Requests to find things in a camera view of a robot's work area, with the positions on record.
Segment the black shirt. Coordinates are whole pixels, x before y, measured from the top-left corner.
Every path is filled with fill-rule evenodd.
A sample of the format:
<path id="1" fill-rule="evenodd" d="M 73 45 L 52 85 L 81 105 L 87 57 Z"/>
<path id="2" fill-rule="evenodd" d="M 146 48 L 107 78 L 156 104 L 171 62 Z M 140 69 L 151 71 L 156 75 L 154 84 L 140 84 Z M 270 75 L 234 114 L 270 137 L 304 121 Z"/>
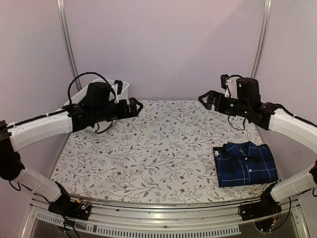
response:
<path id="1" fill-rule="evenodd" d="M 223 153 L 224 147 L 213 147 L 212 151 L 213 151 L 213 155 L 214 157 L 218 157 L 219 155 L 221 155 Z"/>

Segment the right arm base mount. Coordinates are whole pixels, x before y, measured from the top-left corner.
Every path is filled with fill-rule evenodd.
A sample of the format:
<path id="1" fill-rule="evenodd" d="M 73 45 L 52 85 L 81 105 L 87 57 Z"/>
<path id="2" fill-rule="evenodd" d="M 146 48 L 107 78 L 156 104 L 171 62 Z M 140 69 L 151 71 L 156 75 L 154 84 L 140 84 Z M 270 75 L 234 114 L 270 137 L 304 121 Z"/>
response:
<path id="1" fill-rule="evenodd" d="M 238 207 L 238 214 L 241 216 L 242 221 L 263 218 L 270 215 L 277 215 L 276 218 L 269 219 L 269 221 L 257 222 L 256 228 L 262 232 L 271 232 L 281 216 L 282 208 L 279 202 L 276 202 L 270 192 L 277 182 L 271 184 L 261 195 L 260 201 L 242 202 Z"/>

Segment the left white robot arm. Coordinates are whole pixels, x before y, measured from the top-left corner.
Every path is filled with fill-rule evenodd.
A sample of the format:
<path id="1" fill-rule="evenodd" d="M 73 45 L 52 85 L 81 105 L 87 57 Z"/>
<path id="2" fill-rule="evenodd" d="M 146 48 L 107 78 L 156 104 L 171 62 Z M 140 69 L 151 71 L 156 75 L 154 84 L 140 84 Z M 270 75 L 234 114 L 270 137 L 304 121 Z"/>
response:
<path id="1" fill-rule="evenodd" d="M 0 122 L 0 177 L 15 181 L 46 198 L 63 215 L 70 215 L 73 203 L 62 185 L 53 182 L 23 165 L 19 151 L 48 138 L 95 128 L 103 131 L 103 122 L 112 124 L 115 120 L 134 118 L 143 109 L 135 98 L 128 98 L 128 84 L 120 80 L 110 83 L 96 72 L 91 81 L 74 96 L 67 89 L 68 102 L 61 109 L 31 119 L 7 124 Z"/>

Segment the blue plaid long sleeve shirt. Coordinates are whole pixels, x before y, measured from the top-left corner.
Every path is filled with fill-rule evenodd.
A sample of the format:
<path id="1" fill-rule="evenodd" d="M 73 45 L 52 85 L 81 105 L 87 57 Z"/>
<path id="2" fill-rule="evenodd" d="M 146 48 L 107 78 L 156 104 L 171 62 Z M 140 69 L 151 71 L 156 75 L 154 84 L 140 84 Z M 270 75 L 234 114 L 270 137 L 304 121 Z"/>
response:
<path id="1" fill-rule="evenodd" d="M 268 184 L 279 180 L 268 145 L 245 143 L 223 144 L 221 155 L 214 157 L 219 187 Z"/>

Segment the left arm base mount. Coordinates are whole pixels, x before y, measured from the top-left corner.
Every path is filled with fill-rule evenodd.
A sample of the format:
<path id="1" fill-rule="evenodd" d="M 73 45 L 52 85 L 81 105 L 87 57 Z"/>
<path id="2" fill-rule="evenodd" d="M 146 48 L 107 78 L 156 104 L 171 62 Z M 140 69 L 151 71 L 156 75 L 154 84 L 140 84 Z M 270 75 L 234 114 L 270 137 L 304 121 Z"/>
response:
<path id="1" fill-rule="evenodd" d="M 55 201 L 50 202 L 48 211 L 61 216 L 87 221 L 91 213 L 91 202 L 79 198 L 72 201 L 65 188 L 55 182 L 61 191 L 61 196 Z"/>

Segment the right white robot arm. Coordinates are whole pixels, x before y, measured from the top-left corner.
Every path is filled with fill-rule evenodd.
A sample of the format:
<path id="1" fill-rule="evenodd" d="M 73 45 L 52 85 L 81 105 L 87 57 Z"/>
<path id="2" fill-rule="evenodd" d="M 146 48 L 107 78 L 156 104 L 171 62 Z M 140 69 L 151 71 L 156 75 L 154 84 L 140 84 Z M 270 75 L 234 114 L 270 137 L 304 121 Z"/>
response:
<path id="1" fill-rule="evenodd" d="M 207 109 L 227 116 L 239 116 L 257 127 L 283 136 L 317 152 L 317 126 L 305 120 L 278 103 L 261 100 L 259 82 L 240 75 L 224 74 L 220 77 L 223 93 L 214 90 L 200 95 L 198 101 Z M 256 206 L 260 216 L 267 216 L 275 209 L 275 204 L 294 195 L 300 195 L 317 186 L 317 164 L 270 186 Z"/>

